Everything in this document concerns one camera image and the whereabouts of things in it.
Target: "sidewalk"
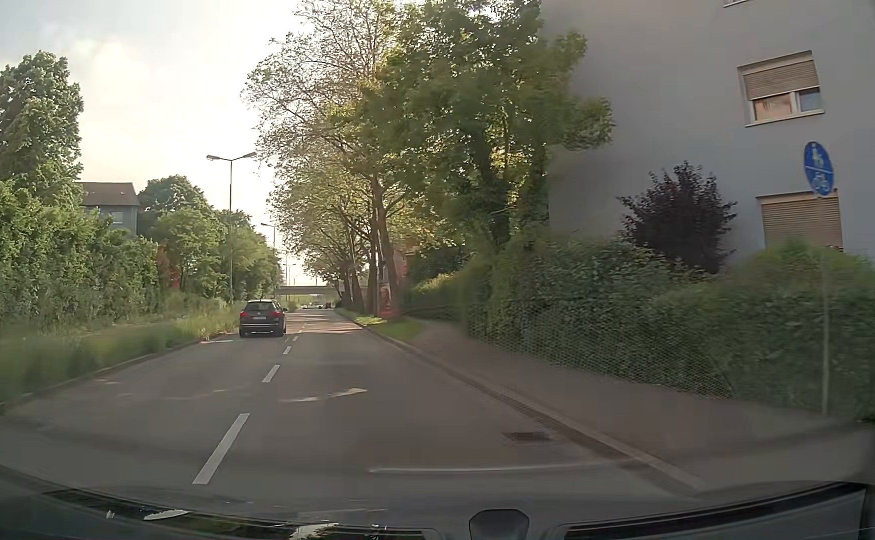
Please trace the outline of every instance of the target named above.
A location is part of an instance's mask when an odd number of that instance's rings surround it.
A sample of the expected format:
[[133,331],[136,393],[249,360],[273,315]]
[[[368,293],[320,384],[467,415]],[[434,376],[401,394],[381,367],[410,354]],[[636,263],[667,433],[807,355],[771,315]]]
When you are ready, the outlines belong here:
[[699,477],[704,489],[867,474],[874,431],[861,424],[625,383],[498,349],[453,323],[420,322],[409,343],[426,355]]

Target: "storm drain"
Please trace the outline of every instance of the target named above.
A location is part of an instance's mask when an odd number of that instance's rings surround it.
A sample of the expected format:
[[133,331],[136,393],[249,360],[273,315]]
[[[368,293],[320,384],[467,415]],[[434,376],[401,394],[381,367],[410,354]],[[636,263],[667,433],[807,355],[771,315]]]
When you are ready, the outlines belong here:
[[505,431],[504,436],[517,443],[547,443],[553,440],[546,431]]

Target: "blue round sign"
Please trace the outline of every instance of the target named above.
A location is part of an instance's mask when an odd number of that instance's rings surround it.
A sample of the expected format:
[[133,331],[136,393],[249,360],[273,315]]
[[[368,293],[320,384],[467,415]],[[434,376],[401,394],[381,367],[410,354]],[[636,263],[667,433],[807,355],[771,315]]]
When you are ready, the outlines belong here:
[[834,166],[819,142],[811,141],[804,146],[804,175],[815,194],[826,197],[834,191]]

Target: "house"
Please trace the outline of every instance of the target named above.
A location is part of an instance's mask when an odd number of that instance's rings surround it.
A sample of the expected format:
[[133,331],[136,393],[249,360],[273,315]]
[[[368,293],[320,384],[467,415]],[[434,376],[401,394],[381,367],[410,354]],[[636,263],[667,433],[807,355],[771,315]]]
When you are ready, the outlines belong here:
[[[803,236],[875,260],[875,0],[544,0],[542,17],[587,38],[572,92],[608,98],[617,126],[599,149],[555,154],[553,227],[612,234],[617,197],[686,160],[737,202],[735,258]],[[810,141],[835,169],[822,202]]]
[[100,211],[101,217],[114,218],[111,229],[127,229],[137,235],[137,216],[141,203],[130,181],[82,181],[84,200],[81,205]]

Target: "car rear window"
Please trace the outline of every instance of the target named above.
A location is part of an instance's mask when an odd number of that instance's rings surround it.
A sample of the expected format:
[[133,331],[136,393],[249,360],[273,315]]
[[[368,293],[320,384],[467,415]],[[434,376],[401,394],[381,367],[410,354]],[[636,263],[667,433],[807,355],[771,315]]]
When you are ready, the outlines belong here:
[[245,312],[273,312],[275,310],[273,301],[249,301],[244,306]]

